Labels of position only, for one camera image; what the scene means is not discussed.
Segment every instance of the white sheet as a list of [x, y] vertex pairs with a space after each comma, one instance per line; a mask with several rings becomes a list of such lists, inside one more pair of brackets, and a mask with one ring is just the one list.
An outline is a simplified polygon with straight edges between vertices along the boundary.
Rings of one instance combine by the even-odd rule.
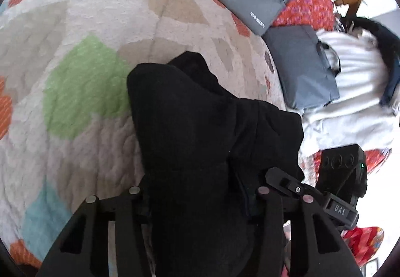
[[[341, 32], [317, 33], [341, 59], [341, 73], [336, 78], [340, 99], [324, 108], [304, 111], [303, 156], [353, 143], [363, 150], [391, 147], [399, 121], [390, 109], [379, 105], [388, 70], [368, 33], [360, 38]], [[330, 52], [327, 56], [335, 61]]]

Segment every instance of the bed sheet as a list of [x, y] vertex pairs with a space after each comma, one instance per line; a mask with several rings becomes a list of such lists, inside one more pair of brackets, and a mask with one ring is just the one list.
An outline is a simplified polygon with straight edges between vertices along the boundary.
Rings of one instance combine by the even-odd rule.
[[0, 237], [17, 263], [40, 266], [85, 197], [143, 176], [136, 64], [200, 52], [231, 93], [285, 108], [265, 43], [218, 0], [5, 0], [0, 13]]

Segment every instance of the metal screw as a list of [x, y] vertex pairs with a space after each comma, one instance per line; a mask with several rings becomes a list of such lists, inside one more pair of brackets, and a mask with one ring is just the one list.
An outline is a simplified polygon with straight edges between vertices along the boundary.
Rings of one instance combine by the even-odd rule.
[[141, 188], [138, 186], [132, 186], [129, 188], [130, 194], [138, 194], [141, 191]]
[[269, 194], [270, 189], [266, 186], [260, 186], [258, 188], [258, 194]]
[[304, 200], [304, 202], [311, 204], [314, 201], [314, 198], [312, 196], [310, 196], [309, 194], [305, 194], [303, 196], [303, 200]]
[[94, 195], [87, 196], [86, 199], [85, 199], [85, 201], [86, 201], [88, 204], [92, 204], [92, 203], [94, 203], [94, 202], [96, 201], [96, 196], [94, 196]]

